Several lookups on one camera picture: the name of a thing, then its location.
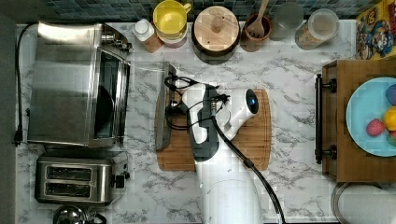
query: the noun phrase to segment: tile backsplash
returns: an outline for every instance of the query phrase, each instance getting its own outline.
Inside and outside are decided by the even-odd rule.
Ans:
[[[74,21],[139,21],[152,18],[152,12],[161,0],[45,0],[62,19]],[[222,6],[230,9],[240,21],[258,12],[261,0],[181,0],[191,3],[188,20],[193,21],[207,7]],[[287,0],[269,0],[265,14],[272,16]],[[354,19],[377,0],[294,0],[309,16],[319,8],[334,11],[340,19]]]

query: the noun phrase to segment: wooden tray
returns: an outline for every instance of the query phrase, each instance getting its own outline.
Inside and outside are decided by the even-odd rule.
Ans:
[[[258,114],[245,122],[233,143],[250,158],[257,169],[268,167],[271,153],[271,113],[268,95],[265,90],[254,90],[259,100]],[[173,118],[176,125],[186,125],[186,116]],[[170,145],[157,150],[157,160],[165,171],[194,171],[188,131],[172,130]]]
[[[377,157],[361,149],[350,136],[346,121],[352,93],[370,79],[396,77],[396,62],[338,60],[323,66],[323,83],[333,77],[337,78],[336,95],[329,97],[328,91],[323,94],[323,124],[327,128],[323,130],[322,147],[336,145],[337,160],[324,157],[323,173],[335,176],[337,182],[396,182],[396,157]]]

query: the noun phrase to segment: blue plate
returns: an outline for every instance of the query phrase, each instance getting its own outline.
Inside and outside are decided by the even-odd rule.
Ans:
[[[366,132],[367,124],[373,119],[382,121],[391,107],[386,91],[396,84],[396,78],[379,77],[371,79],[353,92],[346,108],[346,126],[353,140],[364,151],[380,156],[396,156],[396,147],[388,143],[388,130],[372,137]]]

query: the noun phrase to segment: cord plug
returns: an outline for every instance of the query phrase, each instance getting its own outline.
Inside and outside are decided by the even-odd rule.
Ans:
[[[210,116],[211,117],[215,117],[217,114],[217,101],[216,100],[212,100],[212,102],[210,102]]]
[[[251,169],[252,167],[254,167],[254,163],[253,161],[251,161],[249,158],[246,158],[244,160],[244,164],[246,165],[247,168]]]
[[[13,142],[13,144],[15,144],[15,147],[19,146],[22,140],[23,140],[22,126],[18,125],[18,130],[15,132],[14,142]]]

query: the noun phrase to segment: tray handle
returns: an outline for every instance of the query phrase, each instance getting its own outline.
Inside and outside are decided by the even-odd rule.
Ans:
[[[331,157],[332,160],[337,159],[337,147],[335,145],[331,145],[329,149],[323,150],[323,88],[329,89],[331,93],[337,92],[337,80],[335,78],[331,79],[328,83],[323,84],[323,79],[321,74],[317,74],[316,82],[315,82],[315,90],[316,90],[316,148],[315,148],[315,157],[317,160],[317,164],[321,164],[323,160],[323,156]]]

